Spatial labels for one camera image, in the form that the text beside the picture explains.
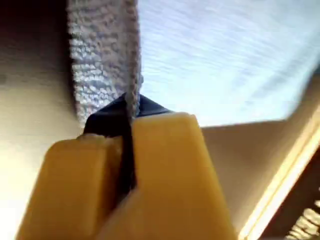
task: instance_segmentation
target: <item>fabric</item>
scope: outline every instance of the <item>fabric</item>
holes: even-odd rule
[[[130,27],[121,5],[70,2],[82,119],[131,81],[124,51]],[[319,0],[139,0],[138,12],[141,93],[195,114],[201,126],[287,118],[319,64]]]
[[[137,114],[140,36],[134,0],[70,0],[72,72],[77,114],[87,118],[127,92],[129,115]]]

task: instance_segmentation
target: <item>light strip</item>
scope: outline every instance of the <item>light strip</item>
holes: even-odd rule
[[[320,143],[320,126],[312,118],[303,131],[306,133],[293,145],[271,183],[255,206],[238,236],[239,239],[257,240],[291,188],[311,160]]]

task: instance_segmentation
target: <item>light blue fabric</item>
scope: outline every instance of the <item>light blue fabric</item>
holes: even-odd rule
[[[319,0],[139,0],[142,94],[201,126],[282,120],[320,57]]]

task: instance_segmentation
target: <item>beige wall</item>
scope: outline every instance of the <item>beige wall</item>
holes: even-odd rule
[[[317,76],[288,120],[203,129],[238,231],[320,103],[319,93]]]
[[[0,8],[1,240],[14,239],[48,147],[81,132],[56,13]]]
[[[61,6],[0,10],[2,240],[13,239],[48,147],[81,133],[68,88]],[[313,81],[288,121],[203,130],[237,230],[314,110],[319,89]]]

